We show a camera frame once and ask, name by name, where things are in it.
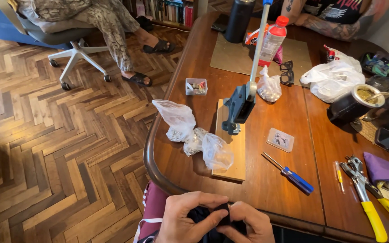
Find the blue handle grip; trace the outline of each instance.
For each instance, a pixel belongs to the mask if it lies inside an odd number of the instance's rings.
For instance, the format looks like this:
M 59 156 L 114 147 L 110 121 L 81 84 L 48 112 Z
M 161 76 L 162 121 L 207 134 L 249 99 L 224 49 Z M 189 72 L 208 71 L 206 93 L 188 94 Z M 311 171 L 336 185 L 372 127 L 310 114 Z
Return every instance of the blue handle grip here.
M 312 185 L 306 182 L 303 178 L 297 175 L 295 172 L 292 172 L 288 167 L 285 167 L 283 170 L 283 174 L 286 175 L 289 180 L 292 180 L 300 190 L 304 191 L 306 194 L 310 194 L 314 191 Z
M 262 5 L 265 5 L 265 4 L 271 5 L 271 4 L 273 4 L 273 0 L 264 0 Z

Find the office chair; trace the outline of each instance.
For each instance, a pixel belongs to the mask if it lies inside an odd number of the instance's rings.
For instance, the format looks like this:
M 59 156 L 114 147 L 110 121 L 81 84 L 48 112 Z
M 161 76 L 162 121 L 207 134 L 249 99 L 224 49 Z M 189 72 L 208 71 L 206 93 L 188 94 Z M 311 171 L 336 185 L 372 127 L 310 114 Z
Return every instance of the office chair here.
M 11 9 L 7 1 L 0 1 L 0 9 L 1 11 L 8 17 L 10 22 L 16 27 L 16 29 L 22 34 L 32 36 L 37 41 L 43 42 L 48 45 L 60 45 L 64 43 L 70 42 L 73 46 L 73 49 L 58 52 L 55 54 L 51 54 L 48 56 L 49 63 L 53 67 L 58 67 L 59 64 L 55 60 L 56 58 L 66 58 L 70 57 L 62 75 L 60 77 L 61 87 L 63 90 L 70 90 L 70 85 L 66 82 L 68 81 L 68 74 L 73 69 L 76 62 L 83 58 L 90 64 L 92 64 L 95 68 L 100 70 L 104 74 L 104 80 L 106 82 L 111 82 L 111 78 L 99 64 L 97 64 L 93 59 L 91 59 L 88 54 L 96 53 L 96 52 L 104 52 L 109 51 L 107 46 L 103 47 L 88 47 L 85 44 L 83 37 L 93 33 L 96 28 L 74 28 L 68 29 L 56 33 L 47 34 L 44 33 L 40 27 L 33 24 L 28 19 L 23 19 L 16 14 L 13 9 Z

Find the red plastic bottle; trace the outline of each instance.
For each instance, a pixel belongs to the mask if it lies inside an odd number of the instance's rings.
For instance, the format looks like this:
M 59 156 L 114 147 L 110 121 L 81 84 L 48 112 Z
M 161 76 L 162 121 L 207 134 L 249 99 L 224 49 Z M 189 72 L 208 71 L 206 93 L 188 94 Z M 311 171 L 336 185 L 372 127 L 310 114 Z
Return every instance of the red plastic bottle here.
M 270 66 L 274 55 L 277 53 L 281 43 L 286 38 L 286 25 L 289 19 L 285 16 L 278 16 L 276 23 L 268 28 L 268 32 L 264 37 L 264 43 L 259 56 L 259 66 Z

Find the tattoo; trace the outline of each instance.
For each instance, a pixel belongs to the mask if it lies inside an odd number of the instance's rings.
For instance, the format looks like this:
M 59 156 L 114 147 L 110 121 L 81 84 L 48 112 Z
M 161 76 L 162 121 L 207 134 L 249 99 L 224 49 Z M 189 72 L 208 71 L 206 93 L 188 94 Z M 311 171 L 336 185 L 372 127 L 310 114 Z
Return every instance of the tattoo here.
M 291 5 L 294 2 L 294 0 L 289 0 L 289 5 L 286 7 L 286 11 L 290 11 L 292 9 Z
M 363 36 L 369 29 L 370 25 L 373 23 L 374 15 L 378 10 L 377 6 L 379 6 L 379 2 L 376 3 L 376 0 L 373 1 L 374 3 L 372 3 L 366 13 L 363 14 L 363 16 L 361 16 L 354 24 L 336 24 L 319 19 L 315 16 L 309 16 L 301 26 L 314 30 L 324 36 L 329 36 L 338 40 L 355 40 Z

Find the bookshelf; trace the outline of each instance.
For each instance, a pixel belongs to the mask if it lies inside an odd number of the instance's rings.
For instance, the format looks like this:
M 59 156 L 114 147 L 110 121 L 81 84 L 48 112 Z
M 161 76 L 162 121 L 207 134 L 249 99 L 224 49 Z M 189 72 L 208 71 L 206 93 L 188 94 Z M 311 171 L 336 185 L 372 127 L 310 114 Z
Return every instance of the bookshelf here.
M 200 0 L 123 0 L 123 4 L 133 17 L 138 9 L 145 15 L 153 16 L 153 24 L 181 30 L 190 30 L 197 18 Z

